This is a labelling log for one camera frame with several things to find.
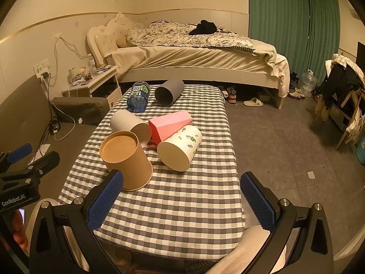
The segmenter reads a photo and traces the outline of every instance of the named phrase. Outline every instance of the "paper bucket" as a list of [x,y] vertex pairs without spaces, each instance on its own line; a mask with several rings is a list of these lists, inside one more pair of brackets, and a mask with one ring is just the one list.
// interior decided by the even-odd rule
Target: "paper bucket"
[[147,159],[136,134],[129,131],[109,135],[100,146],[100,157],[109,171],[117,169],[123,174],[123,190],[143,188],[152,177],[152,165]]
[[152,140],[156,144],[169,138],[187,124],[192,124],[192,117],[187,110],[159,116],[148,121],[152,130]]
[[110,119],[110,127],[113,132],[131,131],[135,133],[142,148],[151,139],[151,127],[149,124],[128,110],[118,110],[115,112]]
[[202,139],[198,128],[187,125],[158,145],[158,156],[172,170],[186,171]]
[[155,98],[162,106],[170,106],[184,91],[184,82],[180,79],[170,79],[155,89]]

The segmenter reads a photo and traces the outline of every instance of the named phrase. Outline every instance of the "gold wall trim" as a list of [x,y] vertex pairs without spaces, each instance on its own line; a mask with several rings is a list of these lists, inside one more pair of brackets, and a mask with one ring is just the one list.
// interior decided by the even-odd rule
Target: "gold wall trim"
[[344,51],[344,52],[346,52],[347,54],[349,54],[349,55],[351,55],[351,56],[353,56],[354,58],[356,58],[356,56],[355,55],[353,55],[352,53],[349,53],[347,50],[345,50],[345,49],[343,49],[343,48],[338,48],[339,50],[342,50],[342,51]]
[[[131,12],[123,12],[124,14],[127,15],[145,15],[145,14],[150,14],[150,13],[156,13],[156,12],[164,12],[164,11],[174,11],[174,10],[210,10],[210,11],[223,11],[223,12],[231,12],[231,13],[238,13],[238,14],[243,14],[243,15],[249,15],[248,13],[243,13],[243,12],[238,12],[238,11],[229,11],[229,10],[223,10],[223,9],[210,9],[210,8],[175,8],[175,9],[163,9],[163,10],[156,10],[156,11],[148,11],[148,12],[143,12],[143,13],[131,13]],[[37,23],[34,23],[32,25],[26,26],[25,28],[22,28],[18,31],[16,31],[13,34],[10,34],[4,38],[2,38],[0,40],[0,44],[3,43],[4,41],[18,35],[21,32],[24,32],[28,29],[31,29],[35,26],[44,24],[44,23],[48,23],[50,21],[54,21],[54,20],[59,20],[59,19],[63,19],[63,18],[67,18],[67,17],[73,17],[73,16],[81,16],[81,15],[93,15],[93,14],[117,14],[118,12],[114,12],[114,11],[102,11],[102,12],[82,12],[82,13],[73,13],[73,14],[67,14],[67,15],[62,15],[62,16],[56,16],[56,17],[52,17],[43,21],[39,21]]]

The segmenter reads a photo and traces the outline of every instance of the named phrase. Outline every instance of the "checkered tablecloth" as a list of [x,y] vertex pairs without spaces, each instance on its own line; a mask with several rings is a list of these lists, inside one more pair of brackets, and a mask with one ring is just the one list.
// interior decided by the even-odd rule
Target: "checkered tablecloth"
[[[150,142],[145,153],[153,166],[151,181],[134,192],[122,191],[95,235],[109,243],[152,255],[217,260],[238,244],[245,226],[236,158],[223,99],[209,85],[186,85],[170,107],[155,100],[151,86],[147,110],[137,113],[144,121],[188,110],[203,135],[189,170],[165,166]],[[129,91],[96,128],[78,156],[65,182],[60,203],[84,197],[103,180],[108,170],[99,156],[102,141],[111,134],[110,119],[126,109]]]

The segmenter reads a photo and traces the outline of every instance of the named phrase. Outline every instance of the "green curtain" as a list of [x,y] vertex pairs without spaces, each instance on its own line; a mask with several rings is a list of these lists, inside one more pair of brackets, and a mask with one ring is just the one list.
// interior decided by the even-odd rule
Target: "green curtain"
[[299,75],[308,64],[309,20],[308,0],[249,0],[249,38],[274,45]]
[[338,52],[340,43],[340,11],[338,0],[309,0],[310,33],[305,59],[307,69],[322,82],[324,61]]

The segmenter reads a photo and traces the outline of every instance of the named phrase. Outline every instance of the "floor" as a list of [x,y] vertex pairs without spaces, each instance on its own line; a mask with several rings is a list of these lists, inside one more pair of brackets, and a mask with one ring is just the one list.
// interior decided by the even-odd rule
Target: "floor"
[[[286,98],[281,110],[272,101],[246,107],[253,87],[240,86],[236,105],[226,103],[237,171],[251,171],[263,186],[297,206],[323,205],[336,254],[365,224],[365,166],[352,143],[334,148],[342,132],[331,120],[313,124],[315,102]],[[313,171],[315,179],[307,172]],[[257,219],[243,199],[247,224]],[[288,246],[292,246],[291,236]]]

